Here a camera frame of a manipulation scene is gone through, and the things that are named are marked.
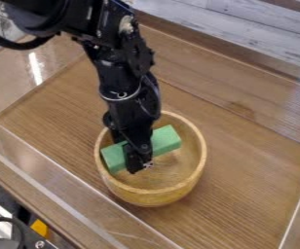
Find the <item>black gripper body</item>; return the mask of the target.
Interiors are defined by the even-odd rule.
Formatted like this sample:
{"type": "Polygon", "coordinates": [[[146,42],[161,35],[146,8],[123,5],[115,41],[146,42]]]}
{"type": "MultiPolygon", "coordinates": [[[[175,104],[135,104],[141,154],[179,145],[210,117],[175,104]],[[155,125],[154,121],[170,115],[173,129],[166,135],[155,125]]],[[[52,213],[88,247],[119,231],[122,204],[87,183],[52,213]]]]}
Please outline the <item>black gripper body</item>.
{"type": "Polygon", "coordinates": [[[99,95],[111,116],[125,117],[125,141],[135,150],[150,150],[153,124],[161,117],[162,109],[158,82],[141,81],[131,90],[101,84],[99,95]]]}

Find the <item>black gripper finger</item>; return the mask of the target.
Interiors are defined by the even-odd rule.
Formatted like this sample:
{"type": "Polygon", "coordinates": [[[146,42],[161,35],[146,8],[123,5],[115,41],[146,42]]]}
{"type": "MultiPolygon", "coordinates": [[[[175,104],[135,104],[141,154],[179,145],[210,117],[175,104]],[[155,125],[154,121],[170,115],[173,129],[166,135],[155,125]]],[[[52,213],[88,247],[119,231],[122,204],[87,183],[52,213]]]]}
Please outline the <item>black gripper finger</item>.
{"type": "Polygon", "coordinates": [[[123,145],[125,168],[130,174],[153,166],[153,150],[139,153],[129,143],[123,145]]]}
{"type": "Polygon", "coordinates": [[[107,127],[110,130],[110,134],[111,134],[114,142],[115,143],[123,142],[125,137],[123,137],[122,131],[126,128],[125,117],[123,116],[113,117],[110,112],[106,112],[103,115],[102,121],[103,121],[105,127],[107,127]]]}

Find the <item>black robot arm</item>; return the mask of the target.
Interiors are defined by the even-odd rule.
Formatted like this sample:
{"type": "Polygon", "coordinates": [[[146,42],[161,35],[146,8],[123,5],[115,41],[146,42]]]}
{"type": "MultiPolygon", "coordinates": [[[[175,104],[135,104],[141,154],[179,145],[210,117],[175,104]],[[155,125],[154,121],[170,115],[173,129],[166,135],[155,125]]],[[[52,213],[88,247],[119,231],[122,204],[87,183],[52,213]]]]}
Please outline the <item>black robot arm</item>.
{"type": "Polygon", "coordinates": [[[32,39],[18,43],[0,35],[0,47],[24,51],[66,33],[96,69],[99,95],[109,110],[103,124],[123,144],[126,170],[153,164],[153,124],[161,117],[161,91],[151,73],[154,51],[141,35],[133,7],[123,0],[0,0],[19,30],[32,39]]]}

